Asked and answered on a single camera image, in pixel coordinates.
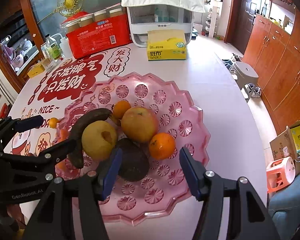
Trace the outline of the small orange label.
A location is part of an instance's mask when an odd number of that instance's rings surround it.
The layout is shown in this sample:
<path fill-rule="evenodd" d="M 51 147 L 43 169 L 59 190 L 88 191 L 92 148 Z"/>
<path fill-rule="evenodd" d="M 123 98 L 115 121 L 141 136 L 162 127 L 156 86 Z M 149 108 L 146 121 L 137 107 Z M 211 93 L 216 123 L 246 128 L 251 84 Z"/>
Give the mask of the small orange label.
<path fill-rule="evenodd" d="M 66 168 L 66 165 L 65 165 L 65 160 L 63 160 L 63 161 L 60 161 L 59 163 L 57 163 L 56 165 L 55 165 L 55 167 L 56 167 L 56 170 L 57 171 L 66 171 L 67 170 L 67 168 Z"/>

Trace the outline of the pink plastic stool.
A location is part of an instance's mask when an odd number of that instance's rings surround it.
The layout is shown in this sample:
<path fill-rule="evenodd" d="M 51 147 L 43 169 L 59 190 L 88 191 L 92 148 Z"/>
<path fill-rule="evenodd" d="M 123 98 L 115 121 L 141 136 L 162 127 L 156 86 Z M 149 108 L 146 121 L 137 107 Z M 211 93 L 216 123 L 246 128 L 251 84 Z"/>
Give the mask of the pink plastic stool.
<path fill-rule="evenodd" d="M 289 186 L 295 178 L 296 170 L 291 157 L 272 161 L 266 168 L 267 192 L 273 193 Z"/>

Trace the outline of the dark avocado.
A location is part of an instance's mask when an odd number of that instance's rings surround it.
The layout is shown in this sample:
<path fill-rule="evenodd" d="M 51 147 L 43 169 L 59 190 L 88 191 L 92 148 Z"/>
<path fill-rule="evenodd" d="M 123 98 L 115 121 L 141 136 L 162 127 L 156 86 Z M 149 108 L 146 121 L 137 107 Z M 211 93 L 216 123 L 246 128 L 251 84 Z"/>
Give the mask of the dark avocado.
<path fill-rule="evenodd" d="M 149 161 L 143 150 L 128 138 L 120 139 L 117 148 L 122 150 L 119 176 L 127 181 L 140 181 L 147 176 Z"/>

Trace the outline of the wooden cabinet wall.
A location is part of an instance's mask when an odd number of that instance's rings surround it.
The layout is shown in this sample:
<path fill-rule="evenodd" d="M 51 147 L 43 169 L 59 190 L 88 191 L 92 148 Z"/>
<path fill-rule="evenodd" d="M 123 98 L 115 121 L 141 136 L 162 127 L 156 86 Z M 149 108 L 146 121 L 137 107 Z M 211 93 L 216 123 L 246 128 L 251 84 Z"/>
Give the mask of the wooden cabinet wall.
<path fill-rule="evenodd" d="M 290 34 L 257 15 L 243 62 L 258 74 L 261 99 L 276 132 L 300 120 L 300 11 Z"/>

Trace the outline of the drinking glass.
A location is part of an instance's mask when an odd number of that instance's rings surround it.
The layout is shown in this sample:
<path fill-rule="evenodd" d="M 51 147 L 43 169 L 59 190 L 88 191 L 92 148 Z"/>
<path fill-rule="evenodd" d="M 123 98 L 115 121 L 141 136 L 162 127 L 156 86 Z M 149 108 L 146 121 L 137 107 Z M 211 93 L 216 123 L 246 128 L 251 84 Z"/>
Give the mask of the drinking glass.
<path fill-rule="evenodd" d="M 44 58 L 40 63 L 47 73 L 50 73 L 57 67 L 57 62 L 51 58 Z"/>

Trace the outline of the small orange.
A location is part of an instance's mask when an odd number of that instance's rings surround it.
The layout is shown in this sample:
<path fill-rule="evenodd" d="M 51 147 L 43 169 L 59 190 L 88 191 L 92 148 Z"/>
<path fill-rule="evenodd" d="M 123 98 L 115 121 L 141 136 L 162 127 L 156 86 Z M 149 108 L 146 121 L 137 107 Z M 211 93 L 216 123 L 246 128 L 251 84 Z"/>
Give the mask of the small orange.
<path fill-rule="evenodd" d="M 49 119 L 49 127 L 50 128 L 56 129 L 58 123 L 59 123 L 59 120 L 57 118 L 50 118 Z"/>

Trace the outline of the yellow pear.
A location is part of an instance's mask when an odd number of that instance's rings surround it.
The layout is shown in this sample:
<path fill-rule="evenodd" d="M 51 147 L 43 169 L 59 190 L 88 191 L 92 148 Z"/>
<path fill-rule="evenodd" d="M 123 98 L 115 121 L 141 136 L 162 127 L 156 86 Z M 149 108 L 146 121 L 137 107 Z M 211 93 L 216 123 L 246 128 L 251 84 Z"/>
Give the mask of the yellow pear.
<path fill-rule="evenodd" d="M 94 161 L 108 159 L 116 143 L 116 129 L 106 121 L 89 124 L 82 134 L 83 150 Z"/>

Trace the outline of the red apple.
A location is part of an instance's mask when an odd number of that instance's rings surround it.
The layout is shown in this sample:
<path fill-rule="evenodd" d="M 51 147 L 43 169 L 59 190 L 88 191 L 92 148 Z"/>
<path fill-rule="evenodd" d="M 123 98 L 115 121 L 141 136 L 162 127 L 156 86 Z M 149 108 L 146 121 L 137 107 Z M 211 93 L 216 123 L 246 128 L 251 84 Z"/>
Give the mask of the red apple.
<path fill-rule="evenodd" d="M 157 134 L 159 123 L 151 110 L 144 107 L 132 107 L 123 115 L 121 128 L 129 139 L 145 144 Z"/>

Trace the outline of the mandarin orange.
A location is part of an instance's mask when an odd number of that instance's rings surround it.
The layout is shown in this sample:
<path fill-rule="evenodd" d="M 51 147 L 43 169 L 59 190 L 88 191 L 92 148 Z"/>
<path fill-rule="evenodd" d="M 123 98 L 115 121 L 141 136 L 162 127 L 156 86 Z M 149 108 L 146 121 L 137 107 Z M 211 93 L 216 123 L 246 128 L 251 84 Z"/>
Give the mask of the mandarin orange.
<path fill-rule="evenodd" d="M 157 133 L 148 145 L 150 156 L 156 160 L 169 158 L 175 150 L 175 139 L 168 133 Z"/>
<path fill-rule="evenodd" d="M 117 102 L 114 107 L 113 107 L 113 115 L 117 119 L 122 119 L 124 116 L 125 112 L 131 108 L 131 105 L 128 101 L 126 100 L 121 100 Z"/>

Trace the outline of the dark overripe banana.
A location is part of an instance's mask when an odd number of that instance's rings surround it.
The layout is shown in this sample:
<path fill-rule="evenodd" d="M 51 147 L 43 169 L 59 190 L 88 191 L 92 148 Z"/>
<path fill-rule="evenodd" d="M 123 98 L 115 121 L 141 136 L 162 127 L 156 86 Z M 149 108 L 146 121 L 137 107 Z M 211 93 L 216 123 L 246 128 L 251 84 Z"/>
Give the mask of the dark overripe banana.
<path fill-rule="evenodd" d="M 83 153 L 94 160 L 106 160 L 117 142 L 116 129 L 107 122 L 111 120 L 116 126 L 121 122 L 111 110 L 98 108 L 81 116 L 73 125 L 69 139 L 71 151 L 68 159 L 76 168 L 83 168 Z"/>

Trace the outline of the yellow flat box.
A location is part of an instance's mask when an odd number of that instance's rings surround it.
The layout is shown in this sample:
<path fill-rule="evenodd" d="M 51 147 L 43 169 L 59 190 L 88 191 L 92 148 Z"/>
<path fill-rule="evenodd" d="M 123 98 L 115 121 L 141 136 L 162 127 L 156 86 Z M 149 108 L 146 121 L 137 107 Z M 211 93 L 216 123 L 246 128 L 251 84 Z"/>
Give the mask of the yellow flat box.
<path fill-rule="evenodd" d="M 27 75 L 29 78 L 33 78 L 43 72 L 45 72 L 45 68 L 40 62 L 38 62 L 32 66 L 32 68 L 27 72 Z"/>

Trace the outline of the white round stool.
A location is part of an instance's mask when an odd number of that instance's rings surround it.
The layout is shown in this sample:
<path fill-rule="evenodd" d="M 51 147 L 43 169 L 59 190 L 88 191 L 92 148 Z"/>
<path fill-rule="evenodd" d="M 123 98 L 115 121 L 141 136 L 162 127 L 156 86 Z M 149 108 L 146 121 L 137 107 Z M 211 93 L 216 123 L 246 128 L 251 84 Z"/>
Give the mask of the white round stool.
<path fill-rule="evenodd" d="M 237 76 L 236 83 L 239 90 L 245 91 L 245 94 L 247 95 L 245 100 L 248 102 L 257 85 L 258 74 L 255 72 L 253 67 L 241 61 L 236 61 L 231 66 L 230 73 Z"/>

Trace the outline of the white squeeze bottle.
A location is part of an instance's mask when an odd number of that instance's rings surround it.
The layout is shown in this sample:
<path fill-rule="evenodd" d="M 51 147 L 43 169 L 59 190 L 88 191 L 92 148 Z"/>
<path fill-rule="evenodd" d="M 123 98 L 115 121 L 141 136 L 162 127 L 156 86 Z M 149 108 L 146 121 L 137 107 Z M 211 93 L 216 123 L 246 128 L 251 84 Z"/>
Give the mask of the white squeeze bottle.
<path fill-rule="evenodd" d="M 58 42 L 58 45 L 60 46 L 63 55 L 65 56 L 66 59 L 73 59 L 73 54 L 72 51 L 70 49 L 70 44 L 69 44 L 69 40 L 67 37 L 63 36 L 60 33 L 56 33 L 54 35 L 52 35 L 53 38 L 55 38 Z"/>

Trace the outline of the yellow tissue box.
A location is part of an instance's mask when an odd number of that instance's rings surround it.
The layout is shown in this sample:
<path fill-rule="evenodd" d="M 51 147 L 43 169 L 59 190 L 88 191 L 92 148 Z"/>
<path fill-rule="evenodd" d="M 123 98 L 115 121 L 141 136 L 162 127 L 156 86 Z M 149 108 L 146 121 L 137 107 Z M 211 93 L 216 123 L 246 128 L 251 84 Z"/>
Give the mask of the yellow tissue box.
<path fill-rule="evenodd" d="M 186 60 L 187 49 L 183 30 L 151 30 L 148 32 L 149 61 Z"/>

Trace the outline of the printed pink tablecloth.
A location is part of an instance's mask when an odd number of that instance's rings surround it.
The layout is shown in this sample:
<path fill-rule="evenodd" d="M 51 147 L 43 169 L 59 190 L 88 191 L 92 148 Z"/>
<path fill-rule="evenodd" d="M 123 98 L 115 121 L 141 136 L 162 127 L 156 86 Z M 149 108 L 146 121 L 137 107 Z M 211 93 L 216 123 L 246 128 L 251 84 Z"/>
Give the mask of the printed pink tablecloth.
<path fill-rule="evenodd" d="M 115 74 L 120 76 L 131 72 L 145 75 L 152 73 L 164 81 L 174 81 L 179 89 L 191 94 L 194 104 L 203 109 L 203 123 L 211 137 L 207 146 L 209 163 L 207 169 L 215 171 L 223 178 L 237 180 L 247 177 L 260 198 L 266 204 L 267 182 L 266 163 L 263 144 L 251 110 L 238 90 L 234 79 L 219 59 L 229 59 L 234 47 L 220 40 L 199 35 L 187 45 L 187 59 L 183 61 L 152 61 L 147 59 L 146 48 L 131 43 L 95 55 L 103 55 L 101 70 L 95 73 L 96 81 L 108 80 Z M 118 71 L 108 73 L 108 61 L 113 52 L 120 54 L 122 65 Z M 66 106 L 75 101 L 71 95 L 59 100 L 54 98 L 44 102 L 38 96 L 46 86 L 52 73 L 45 73 L 27 81 L 19 93 L 9 113 L 12 118 L 36 115 L 43 110 L 42 116 L 62 118 Z M 42 133 L 50 133 L 51 141 L 56 129 L 47 126 L 34 129 L 30 135 L 12 139 L 5 148 L 7 153 L 21 153 L 21 146 L 30 143 L 30 153 L 35 154 L 38 138 Z M 191 239 L 196 228 L 202 203 L 194 197 L 176 204 L 169 216 L 147 219 L 137 226 L 126 223 L 106 223 L 110 239 Z"/>

